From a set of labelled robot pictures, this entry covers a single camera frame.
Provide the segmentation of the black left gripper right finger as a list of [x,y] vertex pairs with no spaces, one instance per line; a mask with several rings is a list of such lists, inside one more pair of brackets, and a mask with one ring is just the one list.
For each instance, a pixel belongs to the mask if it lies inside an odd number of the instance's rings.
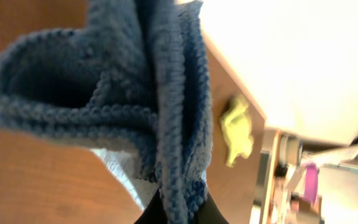
[[224,218],[210,193],[194,214],[194,224],[229,224]]

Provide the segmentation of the blue microfiber cloth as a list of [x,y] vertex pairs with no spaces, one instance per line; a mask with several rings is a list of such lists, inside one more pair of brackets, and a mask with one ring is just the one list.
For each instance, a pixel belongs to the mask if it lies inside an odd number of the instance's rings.
[[84,28],[23,35],[0,54],[0,128],[91,149],[127,143],[167,221],[191,223],[213,143],[201,6],[90,1]]

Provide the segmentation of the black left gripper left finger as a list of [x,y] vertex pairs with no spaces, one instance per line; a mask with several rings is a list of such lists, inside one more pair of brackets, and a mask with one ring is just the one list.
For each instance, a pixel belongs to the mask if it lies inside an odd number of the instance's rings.
[[134,224],[167,224],[167,215],[163,208],[159,190],[155,192],[149,205]]

